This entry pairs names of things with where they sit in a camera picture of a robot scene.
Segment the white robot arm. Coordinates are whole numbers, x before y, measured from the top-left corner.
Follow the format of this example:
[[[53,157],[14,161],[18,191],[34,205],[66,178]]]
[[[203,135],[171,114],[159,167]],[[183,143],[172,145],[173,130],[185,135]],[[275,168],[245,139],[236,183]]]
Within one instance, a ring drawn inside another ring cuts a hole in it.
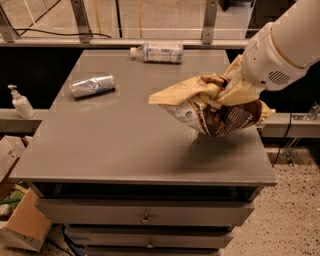
[[[179,82],[149,97],[151,104],[178,106],[200,96],[214,106],[233,106],[280,91],[305,76],[320,60],[320,0],[298,0],[280,18],[266,24],[230,64],[220,89],[209,76]]]

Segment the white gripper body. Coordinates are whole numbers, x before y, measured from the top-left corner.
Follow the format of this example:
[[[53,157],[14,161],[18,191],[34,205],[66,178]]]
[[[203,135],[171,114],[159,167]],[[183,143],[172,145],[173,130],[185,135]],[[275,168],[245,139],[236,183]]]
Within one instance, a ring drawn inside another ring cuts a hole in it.
[[[272,23],[267,23],[248,42],[241,61],[245,80],[267,91],[280,91],[302,78],[307,68],[296,67],[285,59],[272,38]]]

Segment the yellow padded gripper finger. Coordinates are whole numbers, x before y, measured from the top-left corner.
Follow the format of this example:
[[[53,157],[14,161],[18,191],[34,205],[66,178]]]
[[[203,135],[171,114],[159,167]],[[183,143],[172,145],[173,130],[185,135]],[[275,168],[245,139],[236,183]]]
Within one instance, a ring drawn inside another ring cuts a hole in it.
[[[256,86],[245,79],[241,73],[242,56],[238,55],[225,71],[223,77],[228,84],[221,91],[216,101],[224,106],[245,104],[257,100],[260,97],[263,87]]]
[[[214,99],[227,84],[228,79],[218,74],[198,75],[152,94],[149,103],[178,106],[199,94]]]

